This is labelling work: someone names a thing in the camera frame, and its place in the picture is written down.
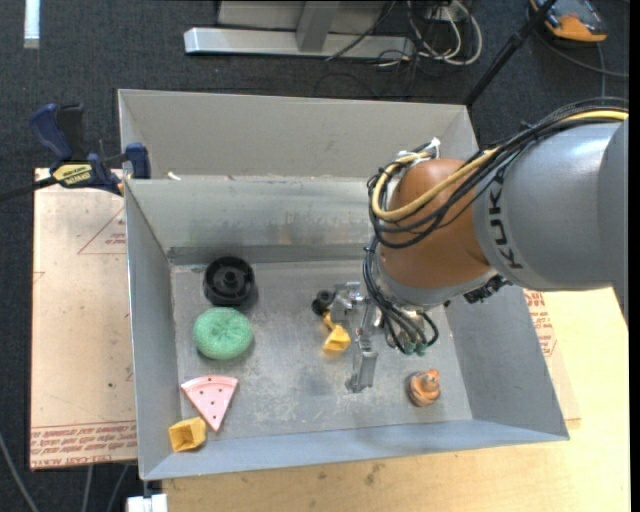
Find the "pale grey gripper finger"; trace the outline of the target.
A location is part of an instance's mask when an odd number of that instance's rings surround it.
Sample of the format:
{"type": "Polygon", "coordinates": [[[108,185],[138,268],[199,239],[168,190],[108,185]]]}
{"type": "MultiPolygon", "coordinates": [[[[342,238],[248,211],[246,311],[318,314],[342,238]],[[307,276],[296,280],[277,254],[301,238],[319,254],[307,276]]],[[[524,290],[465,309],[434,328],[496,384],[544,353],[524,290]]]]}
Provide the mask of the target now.
{"type": "Polygon", "coordinates": [[[377,359],[377,351],[363,351],[361,353],[360,385],[362,388],[373,386],[377,359]]]}
{"type": "Polygon", "coordinates": [[[358,350],[353,356],[351,373],[345,382],[346,388],[351,393],[360,393],[363,390],[361,383],[362,366],[363,353],[358,350]]]}

